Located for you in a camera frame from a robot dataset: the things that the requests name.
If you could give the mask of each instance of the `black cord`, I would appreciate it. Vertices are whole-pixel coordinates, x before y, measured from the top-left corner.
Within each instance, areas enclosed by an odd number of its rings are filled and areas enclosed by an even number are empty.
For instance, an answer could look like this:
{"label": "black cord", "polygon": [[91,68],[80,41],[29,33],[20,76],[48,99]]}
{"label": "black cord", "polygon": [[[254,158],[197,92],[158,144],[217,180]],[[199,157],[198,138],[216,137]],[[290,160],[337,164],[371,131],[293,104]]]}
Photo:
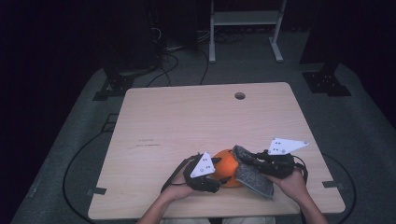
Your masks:
{"label": "black cord", "polygon": [[174,59],[176,60],[175,65],[173,65],[173,67],[170,68],[170,69],[167,70],[167,71],[164,71],[164,70],[163,70],[163,73],[159,74],[159,75],[156,76],[154,79],[152,79],[152,80],[148,83],[148,85],[147,85],[146,87],[149,87],[157,78],[159,78],[159,77],[161,77],[161,76],[163,76],[163,75],[166,75],[166,76],[167,76],[167,78],[168,78],[168,85],[170,84],[170,78],[169,78],[169,76],[168,76],[168,72],[174,70],[174,69],[177,67],[177,65],[178,65],[178,58],[177,58],[176,56],[172,55],[172,54],[168,54],[168,56],[171,56],[172,58],[174,58]]}
{"label": "black cord", "polygon": [[165,71],[165,69],[163,69],[163,64],[162,64],[162,63],[161,63],[161,65],[160,65],[160,67],[161,67],[161,70],[163,70],[163,72],[165,73],[166,78],[168,79],[168,85],[167,85],[167,86],[172,86],[172,84],[171,84],[171,78],[170,78],[169,75],[168,75],[168,71]]}
{"label": "black cord", "polygon": [[187,183],[182,183],[182,184],[170,184],[170,185],[174,185],[174,186],[182,186],[182,185],[186,185]]}
{"label": "black cord", "polygon": [[338,222],[338,223],[341,224],[341,223],[344,223],[344,222],[349,218],[350,214],[352,214],[353,210],[355,209],[356,200],[357,200],[357,198],[358,198],[358,195],[357,195],[357,192],[356,192],[355,182],[353,181],[353,178],[352,178],[351,174],[347,171],[347,168],[345,168],[345,166],[344,166],[343,164],[341,164],[340,161],[336,160],[335,158],[329,156],[329,155],[326,154],[326,153],[323,153],[323,152],[322,152],[321,154],[322,154],[323,156],[325,156],[325,157],[331,159],[331,160],[334,161],[335,163],[337,163],[337,164],[344,170],[344,172],[346,173],[346,175],[347,175],[348,178],[349,178],[350,185],[352,186],[352,190],[353,190],[353,201],[352,201],[352,205],[351,205],[349,211],[346,213],[346,215]]}
{"label": "black cord", "polygon": [[200,81],[200,85],[202,85],[202,83],[204,82],[204,78],[205,78],[205,76],[206,76],[206,73],[207,73],[207,69],[209,68],[209,59],[207,58],[207,55],[200,49],[199,51],[201,51],[201,53],[203,53],[204,54],[204,56],[205,56],[205,59],[206,59],[206,69],[205,69],[205,72],[204,72],[204,74],[202,75],[202,78],[201,78],[201,81]]}
{"label": "black cord", "polygon": [[245,36],[243,34],[241,34],[241,37],[238,37],[237,35],[228,35],[228,34],[221,33],[221,34],[216,35],[215,42],[220,45],[232,45],[232,44],[242,41],[244,39],[245,39]]}
{"label": "black cord", "polygon": [[294,158],[297,158],[298,160],[300,160],[300,161],[303,163],[303,165],[306,167],[305,162],[304,162],[300,157],[294,156],[294,155],[293,155],[293,157],[294,157]]}
{"label": "black cord", "polygon": [[62,183],[62,193],[64,195],[64,200],[66,201],[67,205],[70,207],[70,209],[79,217],[81,217],[82,219],[84,219],[85,221],[87,221],[88,223],[94,224],[94,222],[92,220],[90,220],[88,217],[83,216],[74,206],[73,204],[70,203],[69,199],[67,198],[66,195],[66,178],[67,178],[67,174],[69,172],[70,167],[72,166],[74,160],[76,159],[76,157],[79,155],[79,153],[87,146],[89,145],[93,140],[95,140],[96,138],[98,138],[100,135],[102,135],[103,133],[110,133],[111,130],[114,129],[114,126],[111,126],[105,130],[102,129],[101,132],[99,132],[99,134],[97,134],[96,136],[94,136],[93,138],[91,138],[87,143],[85,143],[79,150],[78,152],[73,156],[72,160],[69,162],[69,164],[67,165],[66,171],[64,172],[64,181]]}

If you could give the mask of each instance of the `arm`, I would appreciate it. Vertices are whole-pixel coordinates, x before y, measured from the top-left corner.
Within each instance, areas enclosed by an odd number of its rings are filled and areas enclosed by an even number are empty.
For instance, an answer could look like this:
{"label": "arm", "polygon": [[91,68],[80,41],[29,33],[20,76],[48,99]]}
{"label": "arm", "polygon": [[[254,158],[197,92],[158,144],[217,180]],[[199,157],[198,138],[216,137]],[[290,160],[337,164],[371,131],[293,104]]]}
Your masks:
{"label": "arm", "polygon": [[157,200],[151,205],[148,211],[143,215],[137,223],[144,223],[144,224],[157,224],[160,223],[163,214],[165,213],[166,209],[168,208],[169,204],[172,202],[184,199],[188,197],[191,193],[194,192],[192,188],[187,185],[179,185],[186,183],[186,180],[183,176],[184,169],[181,169],[180,172],[175,176],[173,184],[166,188],[160,196],[158,196]]}
{"label": "arm", "polygon": [[278,179],[270,175],[267,175],[266,177],[276,183],[288,197],[297,202],[308,224],[329,223],[309,195],[301,170],[297,168],[294,169],[292,175],[284,179]]}

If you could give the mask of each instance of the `black tape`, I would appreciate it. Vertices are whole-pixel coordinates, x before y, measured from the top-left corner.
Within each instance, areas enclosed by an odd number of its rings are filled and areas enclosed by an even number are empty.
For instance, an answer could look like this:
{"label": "black tape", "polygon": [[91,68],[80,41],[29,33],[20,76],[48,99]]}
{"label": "black tape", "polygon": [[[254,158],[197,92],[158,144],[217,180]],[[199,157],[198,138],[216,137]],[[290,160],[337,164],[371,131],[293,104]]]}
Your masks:
{"label": "black tape", "polygon": [[94,194],[105,195],[105,194],[106,194],[106,189],[95,188],[95,189],[93,189],[93,193],[94,193]]}
{"label": "black tape", "polygon": [[343,184],[337,183],[335,181],[324,181],[324,182],[322,182],[322,184],[325,189],[329,189],[329,188],[343,189],[344,188]]}

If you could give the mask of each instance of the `hole in table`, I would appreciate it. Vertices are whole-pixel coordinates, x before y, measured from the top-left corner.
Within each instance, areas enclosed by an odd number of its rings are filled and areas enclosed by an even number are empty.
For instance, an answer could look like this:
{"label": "hole in table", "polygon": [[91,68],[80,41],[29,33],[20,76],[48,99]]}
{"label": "hole in table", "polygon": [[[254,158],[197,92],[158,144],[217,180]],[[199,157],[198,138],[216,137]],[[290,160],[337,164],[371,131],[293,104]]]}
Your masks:
{"label": "hole in table", "polygon": [[243,100],[243,99],[245,99],[245,97],[246,97],[246,95],[244,93],[242,93],[242,92],[237,92],[235,94],[235,98],[238,99],[238,100]]}

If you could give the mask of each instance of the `black strap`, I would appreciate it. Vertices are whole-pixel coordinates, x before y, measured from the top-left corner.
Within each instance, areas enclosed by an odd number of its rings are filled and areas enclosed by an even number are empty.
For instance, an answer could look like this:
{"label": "black strap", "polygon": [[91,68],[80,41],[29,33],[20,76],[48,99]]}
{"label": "black strap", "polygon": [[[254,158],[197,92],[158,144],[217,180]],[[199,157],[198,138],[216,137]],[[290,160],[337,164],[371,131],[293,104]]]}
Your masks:
{"label": "black strap", "polygon": [[181,164],[176,168],[176,170],[171,174],[171,176],[166,180],[166,182],[163,184],[163,187],[161,188],[161,192],[163,192],[166,188],[168,188],[169,185],[172,184],[173,179],[175,176],[180,172],[180,170],[189,162],[191,159],[193,159],[196,156],[191,156],[184,161],[181,162]]}

